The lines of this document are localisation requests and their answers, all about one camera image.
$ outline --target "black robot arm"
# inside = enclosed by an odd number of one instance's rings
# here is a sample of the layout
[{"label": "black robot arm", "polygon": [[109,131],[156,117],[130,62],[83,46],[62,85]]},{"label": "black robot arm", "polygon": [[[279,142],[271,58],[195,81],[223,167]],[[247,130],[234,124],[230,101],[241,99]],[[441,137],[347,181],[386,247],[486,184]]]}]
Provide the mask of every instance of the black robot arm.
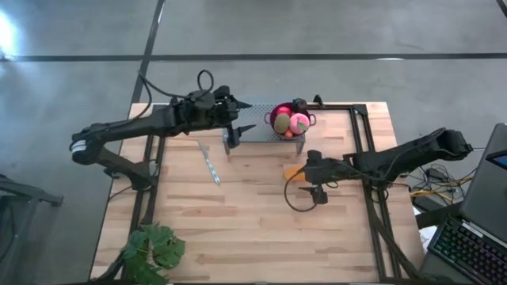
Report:
[{"label": "black robot arm", "polygon": [[238,101],[231,95],[229,87],[220,86],[215,92],[198,90],[171,104],[157,108],[149,116],[112,123],[94,123],[72,135],[72,160],[82,165],[98,163],[105,172],[114,177],[122,173],[132,182],[134,190],[145,190],[152,186],[149,165],[146,161],[134,163],[107,150],[107,142],[157,135],[173,137],[180,133],[226,128],[229,148],[239,145],[241,134],[254,125],[233,129],[232,121],[238,118],[242,108],[250,104]]},{"label": "black robot arm", "polygon": [[460,131],[440,128],[422,138],[385,151],[346,154],[343,160],[322,158],[317,150],[308,151],[307,164],[300,170],[305,180],[314,185],[305,188],[315,203],[327,203],[322,184],[350,179],[367,179],[377,188],[387,187],[401,173],[415,170],[437,159],[456,161],[471,151]]}]

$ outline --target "red basket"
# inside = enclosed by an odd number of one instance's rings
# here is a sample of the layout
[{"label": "red basket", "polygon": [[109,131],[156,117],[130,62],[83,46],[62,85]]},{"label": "red basket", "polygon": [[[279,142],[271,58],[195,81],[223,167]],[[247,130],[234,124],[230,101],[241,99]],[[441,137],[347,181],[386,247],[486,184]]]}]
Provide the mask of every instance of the red basket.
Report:
[{"label": "red basket", "polygon": [[[276,112],[278,112],[278,109],[279,109],[280,107],[287,107],[287,108],[291,109],[291,112],[292,112],[292,103],[291,103],[291,102],[288,102],[288,103],[282,103],[282,104],[279,104],[279,105],[278,105],[278,106],[276,106],[276,107],[275,107],[275,108],[274,108],[271,112],[267,112],[266,114],[264,114],[264,122],[265,122],[266,124],[271,125],[271,128],[273,129],[273,131],[275,131],[274,126],[275,126]],[[303,115],[305,115],[306,117],[308,117],[308,119],[309,119],[309,121],[310,121],[310,126],[314,126],[314,125],[317,123],[317,117],[315,117],[315,115],[314,115],[314,114],[310,114],[310,113],[308,113],[308,111],[304,111],[304,112],[300,112],[300,113],[302,113]],[[288,137],[286,137],[286,136],[284,136],[284,135],[282,135],[282,134],[279,134],[279,133],[277,133],[277,132],[275,132],[275,133],[276,133],[277,135],[279,135],[280,137],[284,138],[284,139],[294,139],[294,138],[297,138],[297,137],[299,137],[300,135],[302,135],[302,134],[298,134],[298,135],[297,135],[297,134],[294,134],[294,136],[293,136],[293,137],[288,138]]]}]

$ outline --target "perforated metal plate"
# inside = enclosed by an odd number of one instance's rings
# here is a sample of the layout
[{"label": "perforated metal plate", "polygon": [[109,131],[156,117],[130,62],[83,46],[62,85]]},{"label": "perforated metal plate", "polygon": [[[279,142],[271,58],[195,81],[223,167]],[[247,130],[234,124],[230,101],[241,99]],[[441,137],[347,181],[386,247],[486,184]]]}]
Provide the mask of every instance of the perforated metal plate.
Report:
[{"label": "perforated metal plate", "polygon": [[304,143],[304,134],[294,139],[285,139],[279,136],[269,123],[264,121],[265,114],[271,112],[276,106],[277,104],[255,104],[251,108],[240,110],[238,119],[233,122],[233,126],[240,127],[250,124],[256,124],[256,126],[243,133],[239,141],[241,143]]}]

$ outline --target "potted plant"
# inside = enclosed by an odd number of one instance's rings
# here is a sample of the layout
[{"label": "potted plant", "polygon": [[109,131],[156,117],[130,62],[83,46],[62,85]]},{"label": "potted plant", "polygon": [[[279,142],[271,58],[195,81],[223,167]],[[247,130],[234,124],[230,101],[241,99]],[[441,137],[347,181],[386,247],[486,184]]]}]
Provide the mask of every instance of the potted plant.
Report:
[{"label": "potted plant", "polygon": [[142,285],[165,285],[165,276],[158,272],[175,268],[184,253],[184,241],[174,236],[168,226],[154,224],[143,225],[130,235],[122,258],[129,279]]}]

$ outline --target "green fruit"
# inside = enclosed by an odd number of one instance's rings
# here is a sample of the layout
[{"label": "green fruit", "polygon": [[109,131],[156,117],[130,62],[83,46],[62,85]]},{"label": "green fruit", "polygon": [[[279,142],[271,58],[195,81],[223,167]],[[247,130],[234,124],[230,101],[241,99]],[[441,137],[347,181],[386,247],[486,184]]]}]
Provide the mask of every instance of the green fruit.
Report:
[{"label": "green fruit", "polygon": [[273,129],[279,134],[284,134],[291,123],[291,118],[287,114],[280,114],[276,116]]}]

